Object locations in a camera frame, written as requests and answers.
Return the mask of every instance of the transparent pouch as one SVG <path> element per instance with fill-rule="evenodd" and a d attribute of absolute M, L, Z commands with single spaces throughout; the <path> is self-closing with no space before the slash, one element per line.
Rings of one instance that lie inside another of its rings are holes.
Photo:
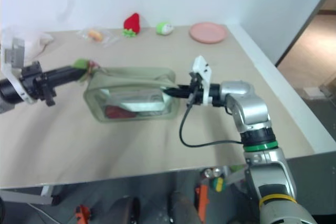
<path fill-rule="evenodd" d="M 173 118 L 179 100 L 162 90 L 176 88 L 175 73 L 167 68 L 101 68 L 84 92 L 100 122 Z"/>
<path fill-rule="evenodd" d="M 78 31 L 77 35 L 87 41 L 101 45 L 102 47 L 108 47 L 119 39 L 107 29 L 101 27 L 86 28 Z"/>

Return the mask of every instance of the yellow ring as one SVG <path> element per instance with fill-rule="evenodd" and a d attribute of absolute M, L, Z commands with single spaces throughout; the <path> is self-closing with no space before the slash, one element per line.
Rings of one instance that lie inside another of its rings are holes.
<path fill-rule="evenodd" d="M 293 202 L 297 203 L 296 200 L 289 195 L 286 195 L 286 194 L 270 194 L 270 195 L 266 195 L 265 197 L 261 198 L 261 200 L 259 201 L 259 208 L 261 208 L 262 204 L 266 200 L 269 200 L 269 199 L 287 199 L 287 200 L 290 200 L 290 201 L 293 201 Z"/>

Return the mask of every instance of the red strawberry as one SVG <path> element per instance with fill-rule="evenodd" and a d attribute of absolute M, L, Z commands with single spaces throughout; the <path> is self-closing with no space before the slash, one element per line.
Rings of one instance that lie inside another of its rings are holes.
<path fill-rule="evenodd" d="M 124 110 L 118 106 L 106 106 L 105 107 L 105 116 L 110 119 L 118 118 L 134 118 L 136 114 L 134 112 Z"/>
<path fill-rule="evenodd" d="M 132 29 L 136 34 L 140 32 L 140 16 L 138 13 L 134 13 L 124 21 L 124 29 Z"/>

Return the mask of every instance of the black cable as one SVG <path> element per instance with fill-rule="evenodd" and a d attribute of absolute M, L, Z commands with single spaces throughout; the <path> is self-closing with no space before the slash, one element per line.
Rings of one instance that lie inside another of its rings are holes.
<path fill-rule="evenodd" d="M 225 106 L 224 108 L 225 108 L 225 112 L 226 112 L 226 114 L 228 114 L 228 115 L 232 115 L 232 113 L 231 113 L 231 112 L 229 112 L 229 110 L 228 110 L 227 106 Z"/>
<path fill-rule="evenodd" d="M 185 123 L 185 120 L 186 120 L 191 108 L 193 107 L 193 105 L 195 103 L 197 92 L 198 92 L 198 86 L 195 87 L 194 93 L 192 94 L 191 100 L 190 100 L 189 104 L 187 105 L 187 110 L 185 111 L 185 113 L 183 115 L 183 118 L 182 118 L 182 121 L 181 121 L 181 124 L 180 124 L 180 129 L 178 131 L 178 134 L 180 136 L 181 143 L 184 146 L 187 146 L 187 147 L 190 147 L 190 148 L 204 147 L 204 146 L 210 146 L 210 145 L 215 145 L 215 144 L 243 144 L 242 142 L 234 141 L 234 140 L 221 140 L 221 141 L 216 141 L 216 142 L 211 142 L 211 143 L 191 145 L 191 144 L 187 144 L 183 140 L 183 137 L 182 137 L 183 125 Z"/>

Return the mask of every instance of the cable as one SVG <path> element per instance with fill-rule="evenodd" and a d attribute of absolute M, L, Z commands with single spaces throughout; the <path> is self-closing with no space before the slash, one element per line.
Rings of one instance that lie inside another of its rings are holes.
<path fill-rule="evenodd" d="M 180 136 L 180 140 L 181 143 L 184 146 L 190 147 L 190 148 L 198 148 L 198 147 L 204 147 L 204 146 L 210 146 L 210 145 L 215 145 L 215 144 L 243 144 L 242 142 L 239 141 L 234 141 L 234 140 L 221 140 L 221 141 L 216 141 L 216 142 L 211 142 L 211 143 L 205 143 L 205 144 L 196 144 L 196 145 L 191 145 L 191 144 L 187 144 L 182 137 L 182 129 L 183 129 L 183 125 L 185 123 L 185 120 L 191 110 L 191 108 L 193 107 L 194 103 L 195 103 L 195 99 L 196 99 L 196 94 L 198 92 L 198 86 L 195 87 L 194 93 L 192 94 L 191 100 L 187 105 L 187 110 L 185 111 L 181 124 L 180 124 L 180 129 L 178 131 L 178 134 Z"/>
<path fill-rule="evenodd" d="M 42 214 L 44 214 L 45 216 L 47 216 L 50 220 L 52 220 L 54 223 L 56 224 L 62 224 L 61 222 L 55 220 L 52 216 L 50 216 L 49 214 L 47 214 L 46 212 L 44 212 L 42 209 L 39 209 L 38 207 L 33 206 L 30 203 L 27 203 L 29 206 L 31 206 L 32 208 L 34 208 L 35 210 L 41 212 Z"/>
<path fill-rule="evenodd" d="M 227 106 L 224 106 L 224 108 L 225 108 L 225 112 L 226 112 L 226 114 L 228 114 L 228 115 L 232 115 L 232 113 L 231 113 L 231 112 L 229 112 L 229 110 L 228 110 Z"/>
<path fill-rule="evenodd" d="M 44 224 L 47 224 L 46 221 L 42 218 L 42 215 L 36 211 L 36 214 L 39 216 L 40 220 L 44 223 Z"/>

